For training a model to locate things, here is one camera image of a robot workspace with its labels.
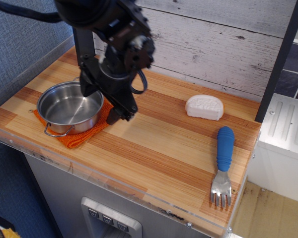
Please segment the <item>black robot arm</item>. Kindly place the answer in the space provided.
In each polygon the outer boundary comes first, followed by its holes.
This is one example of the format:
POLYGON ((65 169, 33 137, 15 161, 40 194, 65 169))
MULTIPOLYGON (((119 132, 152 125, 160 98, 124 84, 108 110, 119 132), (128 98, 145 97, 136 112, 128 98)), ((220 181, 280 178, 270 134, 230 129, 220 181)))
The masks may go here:
POLYGON ((147 19, 133 0, 57 0, 58 13, 75 29, 89 30, 107 44, 105 57, 80 55, 80 86, 87 97, 96 91, 113 105, 107 123, 129 121, 138 111, 135 94, 148 87, 142 71, 155 51, 147 19))

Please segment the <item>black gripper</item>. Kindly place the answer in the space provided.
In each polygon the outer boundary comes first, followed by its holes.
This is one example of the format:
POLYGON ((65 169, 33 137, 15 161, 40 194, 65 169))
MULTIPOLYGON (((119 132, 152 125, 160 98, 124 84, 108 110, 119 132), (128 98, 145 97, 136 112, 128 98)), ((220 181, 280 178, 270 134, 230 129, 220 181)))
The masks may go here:
POLYGON ((102 59, 90 55, 81 59, 79 82, 82 95, 88 97, 100 91, 113 105, 106 120, 108 124, 132 119, 138 111, 131 90, 131 80, 136 75, 126 71, 123 53, 108 47, 102 59))

